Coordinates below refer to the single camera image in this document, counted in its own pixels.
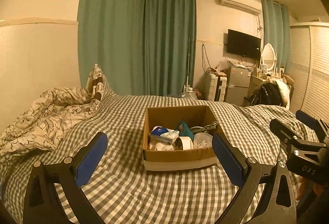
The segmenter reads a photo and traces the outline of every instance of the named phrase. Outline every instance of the flat screen tv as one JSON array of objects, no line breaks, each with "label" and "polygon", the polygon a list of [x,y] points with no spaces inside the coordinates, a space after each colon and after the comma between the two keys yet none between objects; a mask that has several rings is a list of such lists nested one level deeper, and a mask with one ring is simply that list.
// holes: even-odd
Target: flat screen tv
[{"label": "flat screen tv", "polygon": [[261,39],[239,31],[228,30],[227,53],[259,59]]}]

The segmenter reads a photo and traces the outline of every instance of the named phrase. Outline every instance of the cardboard box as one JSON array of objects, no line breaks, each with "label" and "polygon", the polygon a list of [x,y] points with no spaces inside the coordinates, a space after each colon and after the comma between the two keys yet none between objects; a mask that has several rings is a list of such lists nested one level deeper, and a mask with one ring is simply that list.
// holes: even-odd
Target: cardboard box
[{"label": "cardboard box", "polygon": [[[176,171],[211,166],[218,163],[213,148],[190,150],[151,151],[148,150],[149,133],[159,125],[175,129],[179,121],[185,121],[188,127],[205,126],[217,121],[211,109],[206,105],[147,108],[142,140],[144,166],[148,171]],[[219,124],[210,134],[223,133]]]}]

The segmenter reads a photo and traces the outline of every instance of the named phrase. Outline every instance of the bed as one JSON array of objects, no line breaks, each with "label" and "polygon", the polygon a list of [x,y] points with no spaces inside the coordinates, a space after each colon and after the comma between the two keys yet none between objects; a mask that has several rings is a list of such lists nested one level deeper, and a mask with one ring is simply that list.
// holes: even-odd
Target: bed
[{"label": "bed", "polygon": [[[211,108],[231,144],[260,163],[275,164],[286,159],[284,145],[269,130],[271,119],[280,119],[305,140],[317,141],[312,130],[279,106],[241,108],[223,102],[118,96],[104,91],[96,115],[76,124],[56,150],[34,150],[19,160],[3,186],[1,200],[16,222],[22,223],[33,163],[58,163],[73,156],[101,131],[108,136],[108,147],[82,190],[105,223],[214,223],[237,191],[223,167],[218,164],[192,171],[148,173],[140,147],[146,108],[203,104]],[[291,178],[296,197],[299,176],[291,174]],[[69,220],[77,223],[61,186],[56,188]],[[259,186],[244,221],[251,218],[263,188]]]}]

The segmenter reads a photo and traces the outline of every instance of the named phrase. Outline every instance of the floral blanket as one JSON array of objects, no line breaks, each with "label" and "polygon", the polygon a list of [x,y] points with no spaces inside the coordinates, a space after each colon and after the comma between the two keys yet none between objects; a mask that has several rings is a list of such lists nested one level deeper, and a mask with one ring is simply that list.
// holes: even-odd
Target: floral blanket
[{"label": "floral blanket", "polygon": [[54,88],[34,101],[0,135],[0,186],[18,157],[36,148],[55,150],[75,124],[93,117],[104,91],[111,90],[95,64],[85,89]]}]

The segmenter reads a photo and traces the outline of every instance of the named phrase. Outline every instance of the metal bolt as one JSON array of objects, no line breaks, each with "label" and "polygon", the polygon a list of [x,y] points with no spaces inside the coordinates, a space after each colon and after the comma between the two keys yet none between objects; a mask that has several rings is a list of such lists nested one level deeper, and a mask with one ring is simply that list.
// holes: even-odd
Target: metal bolt
[{"label": "metal bolt", "polygon": [[279,166],[281,166],[282,168],[285,168],[286,167],[286,164],[282,161],[279,162]]},{"label": "metal bolt", "polygon": [[65,164],[69,164],[70,162],[72,162],[72,157],[66,157],[66,158],[64,159],[64,163],[65,163]]},{"label": "metal bolt", "polygon": [[41,165],[41,162],[40,161],[36,161],[35,163],[34,163],[34,167],[39,167]]},{"label": "metal bolt", "polygon": [[254,157],[249,157],[247,160],[248,160],[248,163],[250,163],[250,164],[256,163],[256,159]]}]

